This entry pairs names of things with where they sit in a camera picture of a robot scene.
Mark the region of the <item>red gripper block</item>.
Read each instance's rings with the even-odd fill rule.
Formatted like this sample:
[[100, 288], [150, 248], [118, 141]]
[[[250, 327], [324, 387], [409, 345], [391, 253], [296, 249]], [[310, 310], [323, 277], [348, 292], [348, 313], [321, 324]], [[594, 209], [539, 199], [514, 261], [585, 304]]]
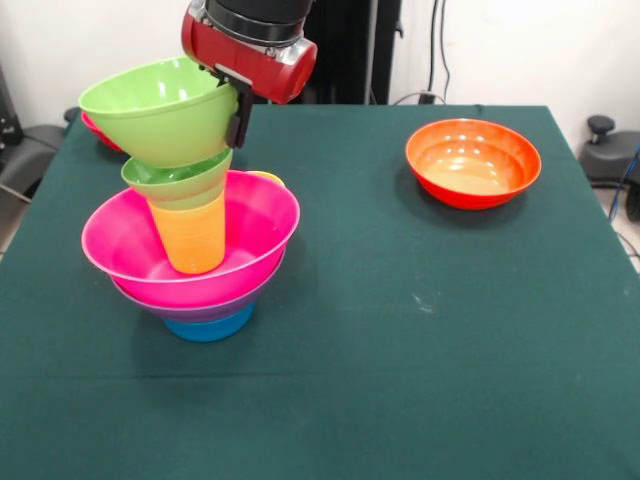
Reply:
[[227, 145], [242, 148], [253, 92], [278, 104], [296, 98], [315, 66], [317, 45], [304, 37], [310, 4], [191, 4], [181, 41], [192, 60], [234, 77], [237, 110], [230, 117]]

